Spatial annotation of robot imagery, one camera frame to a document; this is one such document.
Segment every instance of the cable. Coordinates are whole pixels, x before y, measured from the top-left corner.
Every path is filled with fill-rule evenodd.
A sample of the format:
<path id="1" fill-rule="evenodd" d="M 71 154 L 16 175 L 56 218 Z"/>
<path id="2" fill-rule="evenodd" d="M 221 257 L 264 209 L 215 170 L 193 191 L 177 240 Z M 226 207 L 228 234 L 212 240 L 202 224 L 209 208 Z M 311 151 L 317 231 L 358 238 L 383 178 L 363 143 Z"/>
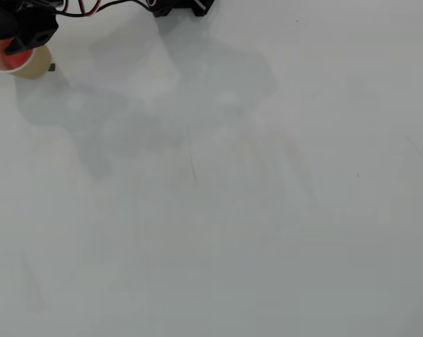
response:
<path id="1" fill-rule="evenodd" d="M 83 0 L 79 0 L 79 7 L 80 7 L 80 12 L 85 15 L 85 6 L 83 4 Z"/>
<path id="2" fill-rule="evenodd" d="M 100 3 L 102 2 L 102 0 L 97 0 L 96 4 L 94 5 L 93 9 L 91 11 L 89 11 L 86 16 L 92 16 L 92 14 L 96 13 L 99 9 Z"/>
<path id="3" fill-rule="evenodd" d="M 151 11 L 151 8 L 150 7 L 148 7 L 146 4 L 144 4 L 144 3 L 142 3 L 141 1 L 138 1 L 138 0 L 116 0 L 116 1 L 109 2 L 108 4 L 105 4 L 104 6 L 99 7 L 98 12 L 103 11 L 107 7 L 110 7 L 110 6 L 113 6 L 113 5 L 123 4 L 125 2 L 130 2 L 130 1 L 135 2 L 138 5 L 144 7 L 144 9 L 146 11 L 149 11 L 149 12 Z"/>
<path id="4" fill-rule="evenodd" d="M 66 13 L 64 11 L 57 11 L 54 8 L 50 8 L 50 7 L 47 7 L 45 5 L 42 5 L 35 0 L 27 0 L 27 1 L 30 2 L 31 4 L 33 4 L 36 7 L 48 9 L 52 14 L 55 14 L 55 15 L 67 16 L 68 18 L 84 18 L 86 16 L 92 16 L 92 14 L 94 14 L 94 13 L 103 11 L 107 7 L 117 5 L 117 4 L 122 4 L 124 2 L 129 2 L 129 1 L 135 2 L 138 5 L 140 5 L 141 7 L 143 7 L 146 11 L 153 13 L 153 12 L 158 12 L 158 11 L 164 11 L 165 9 L 168 9 L 168 8 L 172 8 L 179 0 L 174 0 L 171 4 L 166 5 L 164 7 L 161 7 L 161 8 L 148 7 L 148 5 L 142 3 L 140 0 L 116 0 L 116 1 L 109 2 L 108 4 L 105 4 L 101 7 L 99 7 L 100 2 L 102 0 L 98 0 L 96 2 L 96 4 L 94 5 L 94 8 L 91 11 L 89 11 L 85 14 L 73 14 L 73 13 Z"/>

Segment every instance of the black robotic gripper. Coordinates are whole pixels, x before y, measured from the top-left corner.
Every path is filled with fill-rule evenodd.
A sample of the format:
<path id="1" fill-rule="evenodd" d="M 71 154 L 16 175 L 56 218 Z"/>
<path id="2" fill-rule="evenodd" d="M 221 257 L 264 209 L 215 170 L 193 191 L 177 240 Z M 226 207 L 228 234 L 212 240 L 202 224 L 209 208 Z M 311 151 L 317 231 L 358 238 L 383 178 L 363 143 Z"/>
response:
<path id="1" fill-rule="evenodd" d="M 195 16 L 205 16 L 213 2 L 214 0 L 147 0 L 147 5 L 152 8 L 163 8 L 153 12 L 155 18 L 167 16 L 173 8 L 190 8 Z"/>

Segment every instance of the white surface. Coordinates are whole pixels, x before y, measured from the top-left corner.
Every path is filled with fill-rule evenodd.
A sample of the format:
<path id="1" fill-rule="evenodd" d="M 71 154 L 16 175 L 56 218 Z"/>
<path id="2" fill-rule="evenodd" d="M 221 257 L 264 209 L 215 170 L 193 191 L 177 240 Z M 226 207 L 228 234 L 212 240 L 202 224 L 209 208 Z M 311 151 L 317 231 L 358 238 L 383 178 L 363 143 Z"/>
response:
<path id="1" fill-rule="evenodd" d="M 423 0 L 216 1 L 0 75 L 0 337 L 423 337 Z"/>

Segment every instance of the orange cup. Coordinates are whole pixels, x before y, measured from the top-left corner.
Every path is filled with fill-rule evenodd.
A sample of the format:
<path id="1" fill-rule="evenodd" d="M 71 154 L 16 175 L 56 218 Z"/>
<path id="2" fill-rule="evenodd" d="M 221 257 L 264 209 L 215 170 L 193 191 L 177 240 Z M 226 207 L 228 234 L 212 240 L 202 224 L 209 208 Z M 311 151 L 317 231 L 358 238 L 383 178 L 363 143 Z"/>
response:
<path id="1" fill-rule="evenodd" d="M 43 76 L 51 66 L 51 53 L 42 46 L 15 55 L 6 55 L 4 49 L 11 39 L 0 40 L 0 72 L 25 79 Z"/>

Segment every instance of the black wire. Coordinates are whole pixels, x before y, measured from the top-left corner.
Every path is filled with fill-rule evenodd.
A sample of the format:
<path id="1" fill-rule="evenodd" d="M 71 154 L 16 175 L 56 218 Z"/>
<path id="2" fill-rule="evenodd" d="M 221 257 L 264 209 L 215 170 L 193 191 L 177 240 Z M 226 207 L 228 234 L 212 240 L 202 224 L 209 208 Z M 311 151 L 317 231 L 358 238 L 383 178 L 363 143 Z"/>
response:
<path id="1" fill-rule="evenodd" d="M 65 0 L 65 7 L 63 8 L 63 13 L 66 13 L 68 7 L 69 7 L 69 0 Z"/>
<path id="2" fill-rule="evenodd" d="M 108 4 L 105 4 L 101 7 L 99 7 L 98 12 L 103 11 L 107 7 L 110 7 L 110 6 L 113 6 L 113 5 L 123 4 L 124 2 L 130 2 L 130 1 L 135 2 L 138 5 L 144 7 L 144 9 L 147 10 L 147 11 L 151 11 L 150 7 L 148 7 L 146 4 L 144 4 L 144 3 L 142 3 L 141 1 L 138 1 L 138 0 L 116 0 L 116 1 L 109 2 Z"/>
<path id="3" fill-rule="evenodd" d="M 81 13 L 85 15 L 85 6 L 83 5 L 83 0 L 78 0 L 78 2 L 79 2 L 79 7 L 80 7 Z"/>
<path id="4" fill-rule="evenodd" d="M 158 12 L 158 11 L 164 11 L 165 9 L 168 9 L 168 8 L 172 8 L 179 0 L 174 0 L 171 4 L 168 4 L 168 5 L 163 6 L 163 7 L 148 7 L 148 5 L 142 3 L 140 0 L 116 0 L 116 1 L 109 2 L 108 4 L 105 4 L 101 7 L 99 7 L 98 10 L 96 11 L 96 13 L 103 11 L 104 9 L 106 9 L 110 6 L 117 5 L 117 4 L 123 4 L 124 2 L 130 2 L 130 1 L 137 3 L 138 5 L 143 7 L 146 11 L 153 13 L 153 12 Z M 68 18 L 84 18 L 84 17 L 88 16 L 88 14 L 91 14 L 91 12 L 92 12 L 92 11 L 90 11 L 90 12 L 85 13 L 85 14 L 65 13 L 65 12 L 57 11 L 54 8 L 49 8 L 45 5 L 39 4 L 38 2 L 36 2 L 34 0 L 28 0 L 28 2 L 30 2 L 34 6 L 48 9 L 48 10 L 51 11 L 52 14 L 67 16 Z"/>

